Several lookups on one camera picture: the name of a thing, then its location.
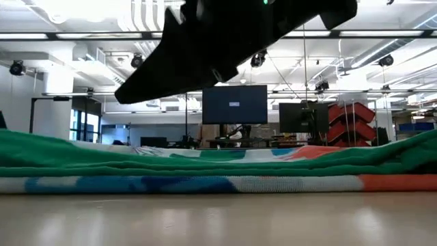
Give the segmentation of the large dark monitor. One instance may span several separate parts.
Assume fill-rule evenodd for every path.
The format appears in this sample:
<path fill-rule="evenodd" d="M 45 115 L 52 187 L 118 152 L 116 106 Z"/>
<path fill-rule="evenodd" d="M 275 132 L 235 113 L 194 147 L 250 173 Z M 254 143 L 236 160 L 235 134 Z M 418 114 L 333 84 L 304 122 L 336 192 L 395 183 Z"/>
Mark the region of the large dark monitor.
<path fill-rule="evenodd" d="M 266 85 L 210 87 L 202 91 L 203 124 L 266 124 Z"/>

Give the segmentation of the background black desk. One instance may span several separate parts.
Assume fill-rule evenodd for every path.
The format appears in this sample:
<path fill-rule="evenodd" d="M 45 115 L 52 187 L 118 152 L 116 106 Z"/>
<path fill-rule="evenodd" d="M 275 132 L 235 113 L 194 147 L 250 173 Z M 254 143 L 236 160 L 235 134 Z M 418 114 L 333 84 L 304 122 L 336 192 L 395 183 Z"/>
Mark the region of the background black desk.
<path fill-rule="evenodd" d="M 208 139 L 211 148 L 277 148 L 278 143 L 271 138 Z"/>

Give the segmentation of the red storage bin rack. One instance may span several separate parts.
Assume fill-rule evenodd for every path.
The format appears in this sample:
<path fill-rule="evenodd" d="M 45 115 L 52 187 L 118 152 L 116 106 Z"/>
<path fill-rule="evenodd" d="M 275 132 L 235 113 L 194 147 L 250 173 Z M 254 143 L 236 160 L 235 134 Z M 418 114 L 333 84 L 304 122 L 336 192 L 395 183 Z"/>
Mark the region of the red storage bin rack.
<path fill-rule="evenodd" d="M 376 139 L 376 130 L 370 126 L 375 112 L 360 102 L 328 107 L 329 130 L 327 142 L 336 147 L 370 147 Z"/>

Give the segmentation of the dinosaur print towel green backing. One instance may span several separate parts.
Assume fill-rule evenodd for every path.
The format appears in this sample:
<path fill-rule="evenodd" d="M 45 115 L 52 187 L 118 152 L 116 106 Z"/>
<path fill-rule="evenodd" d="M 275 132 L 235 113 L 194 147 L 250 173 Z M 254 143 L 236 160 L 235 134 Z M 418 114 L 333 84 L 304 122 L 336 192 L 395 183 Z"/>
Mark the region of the dinosaur print towel green backing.
<path fill-rule="evenodd" d="M 0 193 L 437 191 L 437 130 L 378 147 L 183 150 L 0 129 Z"/>

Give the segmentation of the low black screen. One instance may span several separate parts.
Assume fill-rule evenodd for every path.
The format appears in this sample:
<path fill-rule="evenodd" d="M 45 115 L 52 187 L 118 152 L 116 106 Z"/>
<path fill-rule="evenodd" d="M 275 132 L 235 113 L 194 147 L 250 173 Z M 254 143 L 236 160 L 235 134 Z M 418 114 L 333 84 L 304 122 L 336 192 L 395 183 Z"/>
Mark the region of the low black screen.
<path fill-rule="evenodd" d="M 168 141 L 166 137 L 141 137 L 140 146 L 166 148 L 168 146 Z"/>

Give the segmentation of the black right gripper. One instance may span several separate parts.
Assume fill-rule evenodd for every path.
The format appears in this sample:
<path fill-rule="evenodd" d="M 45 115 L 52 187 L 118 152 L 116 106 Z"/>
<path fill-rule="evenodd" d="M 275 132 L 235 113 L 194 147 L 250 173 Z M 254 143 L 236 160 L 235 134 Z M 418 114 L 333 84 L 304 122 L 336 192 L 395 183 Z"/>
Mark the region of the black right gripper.
<path fill-rule="evenodd" d="M 236 66 L 319 15 L 319 0 L 185 0 L 162 42 L 116 91 L 129 105 L 212 87 Z"/>

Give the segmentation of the black metal stand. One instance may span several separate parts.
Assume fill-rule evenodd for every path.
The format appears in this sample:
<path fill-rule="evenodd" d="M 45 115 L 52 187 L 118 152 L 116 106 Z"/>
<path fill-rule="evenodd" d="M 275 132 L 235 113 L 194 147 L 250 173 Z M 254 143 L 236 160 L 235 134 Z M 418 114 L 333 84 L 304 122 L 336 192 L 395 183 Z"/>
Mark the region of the black metal stand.
<path fill-rule="evenodd" d="M 30 120 L 29 120 L 29 133 L 33 133 L 33 123 L 34 123 L 34 115 L 35 115 L 35 103 L 38 100 L 52 100 L 54 102 L 63 102 L 69 101 L 71 97 L 67 96 L 52 96 L 52 97 L 36 97 L 31 99 L 31 111 L 30 111 Z"/>

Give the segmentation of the blue storage bins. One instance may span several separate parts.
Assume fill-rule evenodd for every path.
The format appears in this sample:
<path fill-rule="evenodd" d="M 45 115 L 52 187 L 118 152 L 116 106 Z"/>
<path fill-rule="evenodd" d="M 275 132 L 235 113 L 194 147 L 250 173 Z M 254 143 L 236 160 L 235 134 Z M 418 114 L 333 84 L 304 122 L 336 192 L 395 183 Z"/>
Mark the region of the blue storage bins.
<path fill-rule="evenodd" d="M 404 123 L 399 125 L 400 132 L 421 132 L 432 130 L 434 130 L 434 123 L 432 122 Z"/>

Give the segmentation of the small black monitor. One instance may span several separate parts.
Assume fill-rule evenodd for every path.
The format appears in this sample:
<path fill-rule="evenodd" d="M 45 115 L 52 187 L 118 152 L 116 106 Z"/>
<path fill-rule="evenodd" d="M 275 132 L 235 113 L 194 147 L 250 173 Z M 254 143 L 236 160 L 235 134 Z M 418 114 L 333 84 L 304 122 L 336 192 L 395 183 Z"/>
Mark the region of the small black monitor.
<path fill-rule="evenodd" d="M 280 103 L 281 133 L 327 133 L 328 105 L 322 103 Z"/>

